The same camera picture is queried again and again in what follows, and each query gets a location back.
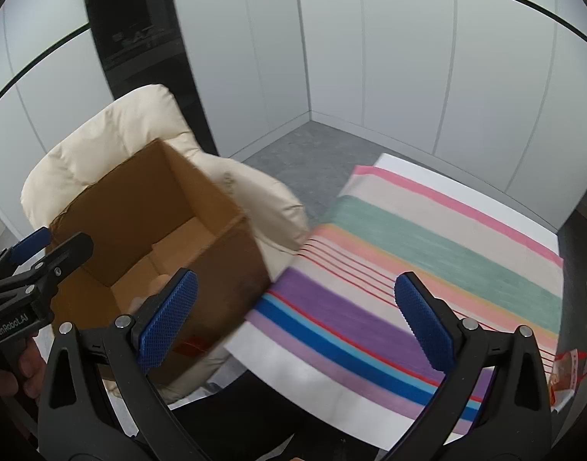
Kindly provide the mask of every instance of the beige padded chair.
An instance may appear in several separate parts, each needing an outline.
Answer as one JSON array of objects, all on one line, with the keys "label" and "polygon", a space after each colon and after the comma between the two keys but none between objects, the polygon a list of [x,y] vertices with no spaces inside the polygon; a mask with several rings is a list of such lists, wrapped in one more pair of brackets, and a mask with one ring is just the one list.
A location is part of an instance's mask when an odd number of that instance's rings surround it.
[{"label": "beige padded chair", "polygon": [[[31,225],[48,227],[84,189],[157,138],[184,155],[245,210],[274,280],[308,235],[304,206],[283,183],[265,173],[204,153],[163,85],[143,86],[119,98],[46,154],[22,189],[21,203]],[[172,402],[187,396],[227,357],[218,345],[162,389],[164,399]]]}]

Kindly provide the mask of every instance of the pink stripe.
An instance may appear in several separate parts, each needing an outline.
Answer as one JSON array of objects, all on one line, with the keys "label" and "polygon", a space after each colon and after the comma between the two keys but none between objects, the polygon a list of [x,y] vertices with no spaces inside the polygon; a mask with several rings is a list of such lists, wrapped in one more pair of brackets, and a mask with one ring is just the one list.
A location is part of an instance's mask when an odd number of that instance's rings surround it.
[{"label": "pink stripe", "polygon": [[543,256],[550,260],[551,262],[555,263],[557,266],[562,268],[563,266],[563,259],[554,253],[551,249],[545,247],[543,244],[539,244],[537,241],[529,238],[527,235],[522,234],[522,232],[517,231],[516,229],[512,229],[510,226],[505,225],[502,222],[499,222],[497,219],[492,218],[491,216],[482,213],[478,209],[469,206],[468,204],[461,203],[460,201],[455,200],[445,194],[441,194],[434,189],[430,189],[429,187],[423,186],[413,180],[409,180],[401,175],[397,175],[396,173],[392,173],[382,168],[377,168],[374,166],[356,166],[355,170],[353,171],[354,175],[375,175],[388,182],[407,189],[408,191],[415,192],[416,194],[420,194],[430,198],[431,200],[435,201],[436,203],[442,204],[443,206],[449,207],[469,218],[480,222],[481,224],[494,229],[501,234],[506,235],[510,239],[523,244],[523,246],[528,247],[535,253]]},{"label": "pink stripe", "polygon": [[[246,319],[272,341],[278,343],[296,357],[304,360],[308,365],[371,402],[410,419],[417,418],[424,409],[422,405],[385,390],[357,374],[348,371],[348,369],[342,368],[312,348],[307,347],[304,343],[291,336],[287,331],[281,329],[256,310],[249,312]],[[470,426],[470,421],[460,419],[453,431],[464,435],[469,431]]]}]

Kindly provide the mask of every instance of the blue gripper pad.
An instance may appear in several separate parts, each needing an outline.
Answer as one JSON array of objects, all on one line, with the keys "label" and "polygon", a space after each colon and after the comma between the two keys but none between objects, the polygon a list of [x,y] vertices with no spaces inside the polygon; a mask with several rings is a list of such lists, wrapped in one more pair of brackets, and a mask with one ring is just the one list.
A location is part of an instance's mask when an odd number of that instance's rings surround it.
[{"label": "blue gripper pad", "polygon": [[437,371],[449,372],[454,365],[453,342],[439,317],[404,274],[396,278],[394,295],[396,304],[424,350],[430,365]]},{"label": "blue gripper pad", "polygon": [[157,368],[197,299],[197,276],[187,272],[139,337],[138,365],[142,372]]},{"label": "blue gripper pad", "polygon": [[46,227],[37,229],[33,234],[28,235],[15,246],[12,246],[10,262],[14,265],[22,265],[34,254],[38,253],[50,244],[50,231]]}]

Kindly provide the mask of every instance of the blue stripe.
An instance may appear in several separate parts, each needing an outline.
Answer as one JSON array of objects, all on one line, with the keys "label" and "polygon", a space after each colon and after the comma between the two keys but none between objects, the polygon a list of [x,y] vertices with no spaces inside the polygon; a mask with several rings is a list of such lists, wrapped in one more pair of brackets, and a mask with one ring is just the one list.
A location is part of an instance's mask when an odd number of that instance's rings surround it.
[{"label": "blue stripe", "polygon": [[[270,301],[265,298],[262,298],[259,301],[255,309],[260,314],[270,319],[273,323],[277,324],[281,329],[287,331],[297,340],[309,346],[324,357],[385,390],[389,390],[396,395],[422,406],[427,405],[430,398],[433,396],[432,393],[428,393],[427,391],[421,390],[397,377],[389,375],[369,363],[354,357],[350,353],[345,352],[342,348],[339,348],[308,327],[300,324],[293,317],[280,310],[276,305],[270,303]],[[464,408],[461,418],[473,421],[476,415],[477,411],[475,409],[466,407]]]},{"label": "blue stripe", "polygon": [[[406,372],[402,372],[402,371],[400,371],[400,369],[393,368],[392,366],[386,364],[385,362],[382,362],[379,359],[375,359],[374,357],[370,356],[369,354],[365,353],[364,351],[359,350],[358,348],[354,347],[353,345],[350,345],[349,343],[341,340],[341,338],[339,338],[338,336],[333,335],[331,332],[326,331],[321,326],[318,326],[315,323],[308,320],[306,317],[304,317],[299,312],[296,312],[292,307],[290,307],[286,303],[283,303],[282,301],[280,301],[279,298],[277,298],[276,296],[274,296],[270,293],[266,293],[266,294],[264,294],[264,299],[266,301],[268,301],[269,303],[272,303],[273,305],[275,305],[282,312],[285,312],[289,317],[296,320],[296,322],[302,324],[303,326],[310,329],[311,331],[316,332],[317,335],[319,335],[320,337],[322,337],[325,340],[328,340],[330,343],[336,345],[337,347],[344,350],[348,354],[353,355],[353,357],[355,357],[361,361],[366,362],[367,364],[373,366],[374,368],[377,368],[380,371],[383,371],[384,373],[389,374],[390,376],[393,376],[393,377],[399,379],[400,381],[404,381],[405,383],[408,383],[412,386],[416,386],[417,388],[420,388],[421,390],[427,391],[431,395],[434,394],[434,392],[436,391],[436,389],[437,389],[436,386],[431,385],[430,383],[426,383],[425,381],[423,381],[419,378],[415,378],[415,377],[411,376],[410,374],[407,374]],[[475,400],[469,400],[469,402],[467,404],[468,408],[474,409],[476,411],[479,410],[480,406],[481,406],[481,404]]]}]

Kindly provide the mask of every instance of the purple stripe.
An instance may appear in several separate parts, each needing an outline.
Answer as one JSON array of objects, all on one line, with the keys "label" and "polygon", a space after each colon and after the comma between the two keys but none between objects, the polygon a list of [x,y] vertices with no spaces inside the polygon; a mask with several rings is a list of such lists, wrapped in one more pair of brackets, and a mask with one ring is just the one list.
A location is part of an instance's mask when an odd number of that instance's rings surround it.
[{"label": "purple stripe", "polygon": [[[339,335],[411,372],[440,383],[444,374],[428,362],[415,337],[289,268],[270,288]],[[473,394],[483,397],[492,372],[483,369]]]},{"label": "purple stripe", "polygon": [[[377,386],[357,374],[348,371],[348,369],[342,368],[333,361],[326,359],[326,357],[317,353],[312,348],[307,347],[304,343],[291,336],[287,331],[281,329],[258,311],[253,310],[249,312],[247,320],[272,341],[278,343],[296,357],[304,360],[308,365],[371,402],[410,419],[417,418],[424,409],[422,405],[391,393],[385,390],[385,388]],[[464,435],[470,426],[470,421],[461,419],[458,420],[453,431]]]}]

